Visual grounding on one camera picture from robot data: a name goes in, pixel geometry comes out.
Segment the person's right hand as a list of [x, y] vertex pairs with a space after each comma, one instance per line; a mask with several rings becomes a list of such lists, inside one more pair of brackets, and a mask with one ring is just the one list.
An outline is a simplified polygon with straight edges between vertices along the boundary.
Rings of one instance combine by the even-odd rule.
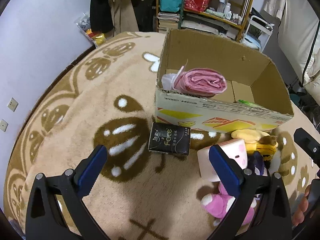
[[309, 207], [309, 202], [308, 202], [308, 196], [310, 193], [310, 187], [311, 185], [308, 185], [307, 188], [305, 189], [305, 193], [303, 198], [301, 199], [294, 215], [292, 216], [292, 225], [297, 226], [298, 224], [301, 224], [304, 221], [304, 213], [307, 211]]

